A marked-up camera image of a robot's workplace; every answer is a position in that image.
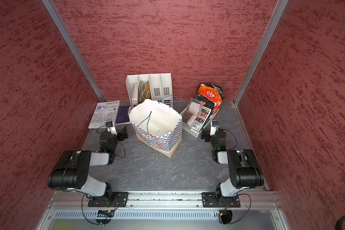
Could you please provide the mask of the orange red condiment packet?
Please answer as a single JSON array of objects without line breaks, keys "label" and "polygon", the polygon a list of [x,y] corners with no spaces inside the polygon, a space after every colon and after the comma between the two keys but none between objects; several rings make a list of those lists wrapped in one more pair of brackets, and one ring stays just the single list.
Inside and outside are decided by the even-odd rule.
[{"label": "orange red condiment packet", "polygon": [[197,87],[195,98],[202,102],[203,106],[213,109],[213,115],[217,113],[223,102],[224,95],[221,87],[212,83],[202,83]]}]

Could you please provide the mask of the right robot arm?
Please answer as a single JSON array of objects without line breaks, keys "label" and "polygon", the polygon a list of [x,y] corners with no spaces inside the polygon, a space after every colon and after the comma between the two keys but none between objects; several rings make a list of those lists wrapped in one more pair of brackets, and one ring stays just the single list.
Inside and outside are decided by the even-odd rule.
[{"label": "right robot arm", "polygon": [[226,132],[219,128],[215,133],[203,132],[201,138],[211,143],[213,161],[227,165],[229,169],[229,178],[219,183],[214,193],[202,194],[204,202],[218,207],[227,204],[231,207],[238,206],[239,202],[235,199],[240,192],[264,185],[264,176],[258,161],[253,156],[253,150],[226,148]]}]

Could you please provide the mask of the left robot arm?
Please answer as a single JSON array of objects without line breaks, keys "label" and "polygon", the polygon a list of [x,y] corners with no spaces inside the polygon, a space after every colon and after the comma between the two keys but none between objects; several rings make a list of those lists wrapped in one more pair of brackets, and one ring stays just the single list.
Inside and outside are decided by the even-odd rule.
[{"label": "left robot arm", "polygon": [[100,150],[64,151],[51,171],[47,184],[49,188],[63,192],[80,192],[86,195],[89,206],[110,206],[116,202],[111,185],[89,175],[93,166],[112,165],[115,158],[124,158],[116,154],[121,141],[128,138],[127,128],[112,134],[104,131],[100,134]]}]

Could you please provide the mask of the black red condiment packet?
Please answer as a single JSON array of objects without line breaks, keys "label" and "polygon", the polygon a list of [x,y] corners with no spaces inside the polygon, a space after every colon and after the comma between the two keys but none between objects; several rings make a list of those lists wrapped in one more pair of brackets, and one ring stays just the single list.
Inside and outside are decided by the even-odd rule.
[{"label": "black red condiment packet", "polygon": [[202,106],[199,108],[198,115],[192,125],[192,130],[200,132],[212,116],[215,105],[212,101],[201,94],[196,94],[195,99],[197,99]]}]

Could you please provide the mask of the checkered paper bag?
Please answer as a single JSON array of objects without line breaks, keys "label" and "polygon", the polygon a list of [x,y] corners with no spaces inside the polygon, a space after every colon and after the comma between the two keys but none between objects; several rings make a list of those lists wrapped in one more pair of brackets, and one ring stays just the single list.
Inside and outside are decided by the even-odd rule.
[{"label": "checkered paper bag", "polygon": [[182,116],[162,102],[146,99],[131,110],[129,120],[138,140],[169,158],[182,141]]}]

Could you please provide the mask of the clear brown condiment packet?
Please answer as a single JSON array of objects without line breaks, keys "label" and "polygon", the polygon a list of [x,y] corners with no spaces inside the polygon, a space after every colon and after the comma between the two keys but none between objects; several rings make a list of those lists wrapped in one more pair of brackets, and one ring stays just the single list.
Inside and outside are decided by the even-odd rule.
[{"label": "clear brown condiment packet", "polygon": [[203,106],[200,100],[196,98],[190,98],[188,105],[181,113],[183,123],[188,127],[192,127],[196,118],[199,116],[202,107]]}]

